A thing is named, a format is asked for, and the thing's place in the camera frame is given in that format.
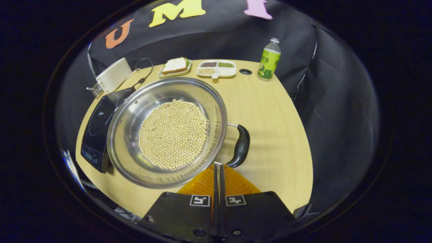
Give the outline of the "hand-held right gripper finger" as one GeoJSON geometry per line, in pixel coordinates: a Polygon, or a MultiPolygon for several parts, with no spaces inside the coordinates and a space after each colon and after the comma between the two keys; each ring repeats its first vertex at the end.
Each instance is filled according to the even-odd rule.
{"type": "Polygon", "coordinates": [[[140,221],[140,227],[174,242],[212,242],[218,237],[216,166],[208,195],[163,192],[140,221]]]}
{"type": "Polygon", "coordinates": [[[224,167],[219,166],[219,238],[222,241],[271,241],[298,224],[273,191],[226,195],[224,167]]]}

